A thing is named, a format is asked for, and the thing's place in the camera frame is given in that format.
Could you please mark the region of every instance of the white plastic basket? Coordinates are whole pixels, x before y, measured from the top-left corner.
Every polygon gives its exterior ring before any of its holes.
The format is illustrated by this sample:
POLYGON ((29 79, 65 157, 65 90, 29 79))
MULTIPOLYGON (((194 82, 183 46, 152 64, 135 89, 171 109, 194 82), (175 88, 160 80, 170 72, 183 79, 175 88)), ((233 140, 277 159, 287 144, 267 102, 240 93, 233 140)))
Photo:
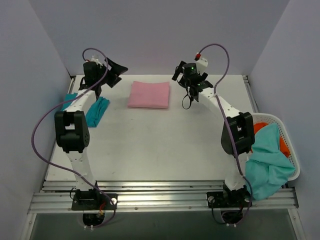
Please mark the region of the white plastic basket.
POLYGON ((252 117, 253 117, 253 124, 276 123, 278 125, 280 136, 283 138, 285 144, 288 146, 288 148, 290 150, 290 156, 288 157, 288 159, 295 167, 294 173, 292 174, 291 177, 289 177, 288 180, 289 181, 295 180, 300 174, 300 165, 299 165, 294 147, 292 146, 292 143, 291 143, 290 138, 288 136, 288 133, 286 131, 284 123, 278 117, 271 115, 271 114, 266 114, 266 113, 252 113, 252 117))

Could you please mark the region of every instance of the folded pink towel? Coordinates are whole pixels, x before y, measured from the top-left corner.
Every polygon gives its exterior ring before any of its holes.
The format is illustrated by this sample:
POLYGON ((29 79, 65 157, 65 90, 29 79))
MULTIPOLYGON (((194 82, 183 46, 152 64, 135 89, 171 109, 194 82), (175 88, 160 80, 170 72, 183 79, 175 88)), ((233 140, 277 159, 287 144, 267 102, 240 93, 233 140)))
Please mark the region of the folded pink towel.
POLYGON ((129 108, 167 109, 170 83, 145 83, 134 81, 128 101, 129 108))

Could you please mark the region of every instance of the purple cable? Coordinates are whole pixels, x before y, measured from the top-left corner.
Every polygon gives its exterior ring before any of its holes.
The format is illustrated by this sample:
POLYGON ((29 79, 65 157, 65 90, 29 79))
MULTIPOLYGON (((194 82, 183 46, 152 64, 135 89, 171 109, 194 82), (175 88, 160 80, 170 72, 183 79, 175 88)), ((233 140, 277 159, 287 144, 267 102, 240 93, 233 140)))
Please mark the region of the purple cable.
MULTIPOLYGON (((110 201, 110 203, 111 203, 112 205, 114 205, 114 203, 112 202, 111 198, 110 198, 105 192, 101 191, 97 186, 91 184, 91 183, 90 183, 88 180, 86 180, 79 172, 77 172, 77 171, 75 171, 75 170, 73 170, 73 169, 64 167, 64 166, 60 166, 60 165, 55 164, 55 163, 53 163, 53 162, 50 162, 49 160, 45 159, 45 158, 38 152, 38 150, 37 150, 37 148, 36 148, 36 146, 35 146, 35 135, 36 135, 36 131, 37 131, 40 123, 45 119, 45 117, 46 117, 49 113, 51 113, 51 112, 52 112, 53 110, 55 110, 56 108, 62 106, 63 104, 70 103, 70 102, 73 102, 74 100, 77 100, 77 99, 81 98, 84 94, 86 94, 86 93, 89 92, 91 89, 93 89, 95 86, 97 86, 97 85, 105 78, 105 76, 107 75, 109 65, 108 65, 108 60, 107 60, 106 55, 105 55, 102 51, 100 51, 99 49, 96 49, 96 48, 93 48, 93 47, 89 47, 89 48, 86 48, 86 49, 82 52, 82 58, 83 58, 84 61, 86 61, 86 59, 85 59, 85 52, 88 51, 88 50, 95 50, 95 51, 97 51, 97 52, 99 52, 99 53, 101 53, 101 54, 103 55, 103 57, 104 57, 104 59, 105 59, 105 62, 106 62, 106 70, 105 70, 103 76, 99 79, 99 81, 97 81, 95 84, 93 84, 91 87, 89 87, 86 91, 84 91, 82 94, 80 94, 80 95, 77 96, 76 98, 70 99, 70 100, 67 100, 67 101, 60 102, 58 105, 54 106, 54 107, 51 108, 48 112, 46 112, 46 113, 40 118, 40 120, 37 122, 37 124, 34 126, 34 129, 33 129, 33 131, 32 131, 32 135, 31 135, 31 146, 32 146, 32 149, 33 149, 33 151, 35 152, 35 154, 36 154, 42 161, 44 161, 45 163, 47 163, 47 164, 49 164, 49 165, 52 165, 52 166, 54 166, 54 167, 56 167, 56 168, 59 168, 59 169, 62 169, 62 170, 66 170, 66 171, 68 171, 68 172, 71 172, 71 173, 73 173, 73 174, 78 175, 86 184, 88 184, 90 187, 92 187, 92 188, 96 189, 97 191, 99 191, 102 195, 104 195, 104 196, 110 201)), ((106 225, 107 223, 109 223, 109 222, 114 218, 115 215, 116 215, 116 210, 113 211, 112 216, 111 216, 108 220, 104 221, 102 224, 97 225, 97 226, 95 226, 95 227, 101 227, 101 226, 106 225)))
POLYGON ((225 114, 225 111, 224 111, 224 108, 222 107, 221 105, 221 102, 220 102, 220 99, 218 97, 218 94, 217 94, 217 86, 218 84, 225 78, 225 76, 227 75, 228 73, 228 70, 229 70, 229 66, 230 66, 230 57, 229 57, 229 53, 227 51, 227 49, 222 46, 221 44, 219 43, 211 43, 207 46, 204 46, 200 51, 199 51, 199 54, 201 54, 201 52, 203 50, 205 50, 206 48, 210 47, 210 46, 218 46, 220 48, 222 48, 226 54, 226 58, 227 58, 227 65, 226 65, 226 69, 225 69, 225 72, 224 74, 222 75, 222 77, 215 83, 214 87, 213 87, 213 93, 215 95, 215 98, 216 98, 216 101, 219 105, 219 108, 220 108, 220 111, 222 113, 222 117, 223 117, 223 120, 225 122, 225 126, 226 126, 226 129, 229 133, 229 136, 230 136, 230 140, 231 140, 231 145, 232 145, 232 148, 233 148, 233 153, 234 153, 234 158, 235 158, 235 161, 236 161, 236 166, 238 168, 238 171, 240 173, 240 175, 242 176, 242 178, 248 183, 248 186, 250 188, 250 199, 249 199, 249 203, 248 203, 248 207, 243 215, 243 217, 236 223, 237 224, 240 224, 243 219, 245 218, 245 216, 248 214, 249 212, 249 209, 250 209, 250 206, 252 204, 252 200, 253 200, 253 190, 252 190, 252 186, 251 186, 251 183, 249 182, 249 180, 244 176, 244 173, 242 172, 241 170, 241 166, 240 166, 240 162, 239 162, 239 156, 238 156, 238 151, 237 151, 237 148, 236 148, 236 143, 235 143, 235 139, 234 139, 234 136, 232 135, 232 132, 231 132, 231 128, 229 126, 229 123, 228 123, 228 120, 227 120, 227 117, 226 117, 226 114, 225 114))

